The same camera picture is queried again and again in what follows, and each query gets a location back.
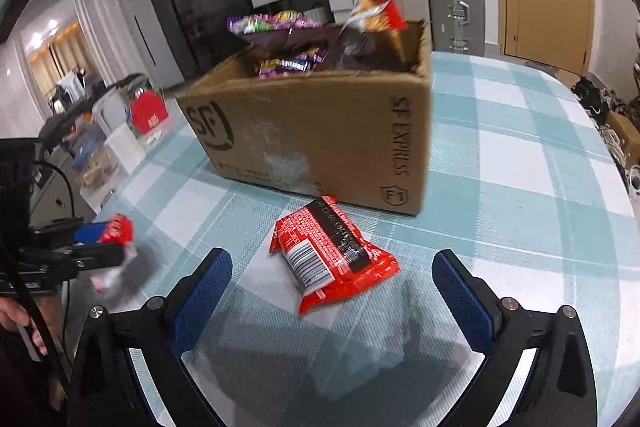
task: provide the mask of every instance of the ceiling light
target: ceiling light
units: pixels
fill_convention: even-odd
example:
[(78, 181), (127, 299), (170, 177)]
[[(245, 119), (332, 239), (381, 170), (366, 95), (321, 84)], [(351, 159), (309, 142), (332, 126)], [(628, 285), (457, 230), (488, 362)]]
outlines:
[(31, 45), (34, 48), (39, 48), (41, 44), (42, 44), (42, 36), (38, 32), (35, 32), (33, 34), (33, 37), (31, 38)]

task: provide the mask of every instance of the f1 shield logo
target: f1 shield logo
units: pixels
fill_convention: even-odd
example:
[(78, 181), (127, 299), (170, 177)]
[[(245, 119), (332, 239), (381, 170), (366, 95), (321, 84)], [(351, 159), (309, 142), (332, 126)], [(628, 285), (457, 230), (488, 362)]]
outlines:
[(228, 151), (234, 146), (234, 133), (217, 103), (185, 107), (184, 112), (204, 145), (216, 151)]
[(390, 187), (380, 187), (380, 189), (382, 190), (382, 199), (393, 206), (405, 204), (409, 199), (409, 194), (405, 188), (391, 185)]

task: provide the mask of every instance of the checkered tablecloth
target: checkered tablecloth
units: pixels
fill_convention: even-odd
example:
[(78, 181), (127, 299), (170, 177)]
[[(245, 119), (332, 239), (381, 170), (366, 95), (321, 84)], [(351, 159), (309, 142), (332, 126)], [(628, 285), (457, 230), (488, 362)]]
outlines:
[[(178, 115), (175, 134), (99, 216), (127, 214), (140, 253), (125, 275), (129, 294), (108, 304), (166, 295), (212, 247), (225, 248), (232, 282), (186, 360), (228, 425), (431, 426), (482, 360), (431, 280), (433, 255), (451, 248), (498, 296), (537, 311), (578, 310), (600, 425), (609, 426), (640, 385), (640, 239), (593, 124), (541, 71), (436, 53), (432, 131), (420, 215), (343, 205), (401, 272), (299, 318), (284, 261), (267, 250), (275, 220), (309, 199), (220, 178)], [(95, 297), (79, 300), (76, 329)], [(531, 359), (526, 352), (492, 425), (508, 418)], [(139, 354), (135, 361), (168, 423)]]

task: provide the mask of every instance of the black cable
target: black cable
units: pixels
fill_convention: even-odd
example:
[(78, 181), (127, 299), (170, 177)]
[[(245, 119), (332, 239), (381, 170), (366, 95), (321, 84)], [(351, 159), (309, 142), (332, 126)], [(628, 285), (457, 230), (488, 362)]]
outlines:
[(42, 337), (42, 341), (44, 342), (45, 347), (49, 353), (49, 358), (58, 374), (58, 379), (60, 379), (60, 384), (62, 388), (65, 390), (67, 396), (69, 396), (69, 381), (66, 378), (65, 369), (62, 365), (62, 361), (58, 356), (58, 349), (56, 348), (56, 344), (51, 337), (51, 333), (49, 332), (49, 328), (47, 327), (47, 323), (45, 322), (44, 317), (42, 317), (42, 313), (40, 313), (40, 309), (38, 305), (31, 297), (29, 290), (24, 285), (24, 281), (22, 277), (20, 277), (20, 272), (18, 271), (18, 266), (15, 260), (9, 255), (7, 251), (4, 241), (0, 237), (0, 267), (4, 270), (9, 282), (14, 286), (15, 292), (18, 294), (20, 298), (20, 304), (24, 306), (27, 310), (27, 313), (33, 320), (36, 328), (40, 332), (40, 336)]
[(68, 364), (73, 366), (71, 357), (66, 352), (66, 318), (69, 316), (69, 302), (71, 302), (71, 281), (66, 282), (65, 317), (62, 319), (62, 353), (65, 355)]
[(74, 192), (71, 190), (71, 183), (69, 183), (69, 178), (66, 177), (66, 174), (62, 171), (60, 167), (57, 165), (53, 165), (51, 162), (47, 162), (45, 160), (34, 160), (33, 163), (35, 165), (40, 165), (42, 167), (48, 167), (49, 169), (57, 172), (62, 176), (62, 179), (66, 183), (66, 189), (69, 191), (69, 199), (71, 200), (71, 217), (76, 217), (76, 204), (74, 203)]

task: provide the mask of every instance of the open cardboard box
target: open cardboard box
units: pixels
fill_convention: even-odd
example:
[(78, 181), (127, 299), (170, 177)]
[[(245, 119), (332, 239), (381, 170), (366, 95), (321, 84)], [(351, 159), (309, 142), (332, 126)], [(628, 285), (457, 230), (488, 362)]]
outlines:
[[(380, 39), (381, 56), (385, 39)], [(430, 139), (431, 30), (401, 32), (409, 72), (257, 80), (264, 48), (222, 62), (177, 101), (220, 175), (417, 214)]]

